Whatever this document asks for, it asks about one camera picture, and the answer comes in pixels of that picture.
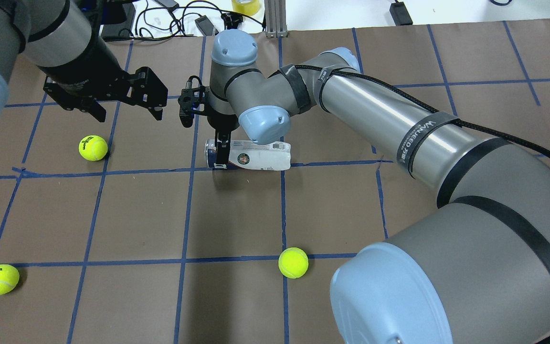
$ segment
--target tape roll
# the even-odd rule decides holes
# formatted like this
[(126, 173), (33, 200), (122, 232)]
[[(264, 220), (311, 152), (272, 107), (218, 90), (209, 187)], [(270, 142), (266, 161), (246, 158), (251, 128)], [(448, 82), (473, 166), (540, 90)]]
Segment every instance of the tape roll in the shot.
[(245, 15), (255, 15), (260, 9), (258, 0), (231, 0), (231, 2), (233, 3), (233, 11)]

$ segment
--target black tape band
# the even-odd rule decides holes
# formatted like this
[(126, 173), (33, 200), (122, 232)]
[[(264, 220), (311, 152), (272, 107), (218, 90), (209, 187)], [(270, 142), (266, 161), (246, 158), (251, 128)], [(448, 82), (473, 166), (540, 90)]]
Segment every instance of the black tape band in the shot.
[(480, 196), (463, 196), (453, 203), (471, 205), (497, 218), (517, 234), (543, 263), (550, 275), (550, 243), (525, 217), (510, 207)]
[(328, 67), (324, 67), (322, 68), (321, 72), (319, 72), (319, 76), (315, 81), (314, 88), (315, 87), (319, 88), (319, 93), (317, 97), (319, 107), (321, 107), (321, 109), (323, 111), (326, 111), (327, 113), (330, 113), (330, 111), (328, 111), (326, 107), (324, 107), (324, 103), (321, 101), (321, 93), (324, 91), (324, 86), (326, 85), (326, 82), (330, 80), (330, 77), (332, 76), (332, 72), (343, 68), (351, 68), (351, 67), (345, 64), (335, 64), (335, 65), (329, 65)]
[(29, 43), (39, 41), (40, 39), (43, 39), (43, 37), (48, 36), (49, 34), (53, 33), (57, 28), (59, 28), (59, 26), (63, 24), (65, 19), (67, 19), (67, 15), (69, 14), (69, 6), (70, 0), (65, 0), (65, 5), (63, 5), (61, 13), (59, 13), (59, 17), (51, 22), (50, 25), (46, 26), (46, 28), (36, 33), (33, 33), (32, 35), (29, 35)]
[(252, 72), (258, 72), (260, 74), (262, 74), (262, 72), (260, 72), (259, 69), (256, 69), (256, 68), (248, 68), (248, 69), (244, 69), (240, 72), (238, 72), (237, 74), (234, 74), (233, 76), (231, 76), (231, 78), (229, 79), (229, 81), (226, 81), (226, 85), (224, 85), (224, 95), (226, 94), (226, 91), (229, 89), (229, 86), (233, 83), (233, 81), (235, 81), (239, 76), (242, 76), (243, 74), (247, 74), (247, 73), (252, 73)]
[(445, 124), (453, 122), (456, 118), (454, 115), (439, 111), (422, 118), (411, 130), (406, 132), (404, 139), (398, 147), (396, 161), (409, 172), (411, 177), (413, 177), (413, 161), (415, 160), (415, 154), (417, 154), (419, 146), (422, 145), (432, 132)]
[(18, 34), (20, 40), (18, 53), (24, 52), (31, 21), (29, 10), (24, 6), (24, 2), (18, 0), (0, 0), (0, 9), (8, 15), (12, 28)]
[(447, 205), (451, 200), (452, 194), (454, 194), (455, 188), (458, 186), (458, 183), (460, 183), (460, 180), (464, 178), (465, 174), (467, 174), (468, 170), (478, 163), (480, 159), (485, 157), (485, 155), (507, 144), (510, 144), (510, 142), (505, 139), (490, 139), (478, 144), (475, 148), (472, 148), (466, 153), (460, 161), (455, 164), (451, 171), (449, 171), (447, 177), (445, 177), (441, 189), (438, 190), (436, 206), (441, 208)]
[(296, 106), (299, 110), (298, 113), (311, 109), (311, 98), (309, 97), (307, 85), (305, 85), (305, 81), (296, 67), (293, 64), (284, 65), (284, 67), (279, 68), (279, 71), (292, 87), (294, 98), (296, 98)]

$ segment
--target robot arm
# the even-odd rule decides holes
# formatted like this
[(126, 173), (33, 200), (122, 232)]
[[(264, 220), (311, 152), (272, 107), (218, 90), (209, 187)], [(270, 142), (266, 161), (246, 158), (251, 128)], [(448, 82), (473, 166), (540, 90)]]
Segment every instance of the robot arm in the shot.
[(98, 100), (120, 100), (162, 119), (168, 90), (159, 77), (148, 67), (134, 74), (120, 68), (70, 0), (0, 0), (0, 111), (18, 53), (48, 76), (44, 90), (66, 110), (77, 108), (103, 122)]
[[(250, 139), (267, 144), (287, 133), (290, 116), (319, 105), (436, 195), (436, 213), (364, 248), (332, 277), (330, 300), (346, 343), (529, 344), (550, 330), (548, 167), (359, 74), (345, 48), (269, 78), (256, 57), (251, 36), (220, 33), (210, 87), (188, 87), (179, 99), (183, 124), (206, 115), (222, 139), (240, 114)], [(227, 160), (227, 142), (218, 148)]]

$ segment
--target cable wrap strap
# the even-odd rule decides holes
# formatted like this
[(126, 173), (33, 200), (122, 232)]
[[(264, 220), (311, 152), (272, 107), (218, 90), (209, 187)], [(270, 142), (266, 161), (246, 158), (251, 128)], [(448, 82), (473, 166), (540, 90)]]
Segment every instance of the cable wrap strap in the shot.
[(309, 97), (307, 85), (305, 85), (305, 81), (296, 67), (293, 64), (284, 65), (284, 67), (279, 68), (279, 72), (288, 80), (290, 87), (292, 87), (298, 113), (301, 114), (311, 109), (311, 98)]
[(413, 161), (419, 147), (436, 129), (454, 122), (456, 119), (457, 117), (454, 115), (439, 111), (419, 120), (406, 132), (404, 139), (400, 142), (398, 153), (396, 154), (397, 163), (413, 177)]

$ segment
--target white table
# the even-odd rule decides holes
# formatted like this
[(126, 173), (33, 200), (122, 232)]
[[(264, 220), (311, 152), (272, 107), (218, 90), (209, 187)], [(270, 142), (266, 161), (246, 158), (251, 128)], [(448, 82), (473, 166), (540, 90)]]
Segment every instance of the white table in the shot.
[[(153, 0), (148, 2), (150, 7), (159, 6)], [(185, 6), (188, 2), (189, 0), (178, 1), (181, 6)], [(232, 10), (231, 0), (212, 0), (212, 2), (221, 9)], [(264, 0), (260, 2), (262, 3), (260, 11), (253, 16), (258, 21), (262, 21), (264, 14)], [(392, 2), (393, 0), (287, 0), (286, 22), (289, 31), (393, 26), (393, 19), (389, 13)], [(405, 0), (404, 4), (414, 24), (550, 18), (550, 0), (513, 0), (508, 6), (496, 6), (488, 0)], [(196, 3), (193, 6), (208, 5)], [(135, 7), (139, 14), (146, 8), (146, 1), (135, 2)], [(207, 15), (218, 30), (223, 30), (218, 11), (208, 9), (192, 11)], [(179, 18), (181, 9), (175, 14)], [(196, 18), (196, 15), (186, 18), (186, 33), (201, 35), (194, 24)], [(146, 19), (157, 26), (168, 26), (170, 23), (170, 16), (164, 10), (149, 11), (146, 13)], [(143, 19), (140, 19), (139, 27), (142, 26), (147, 27)], [(168, 35), (168, 31), (159, 32), (153, 28), (149, 29), (157, 37)], [(246, 19), (240, 29), (255, 33), (260, 32), (262, 27)]]

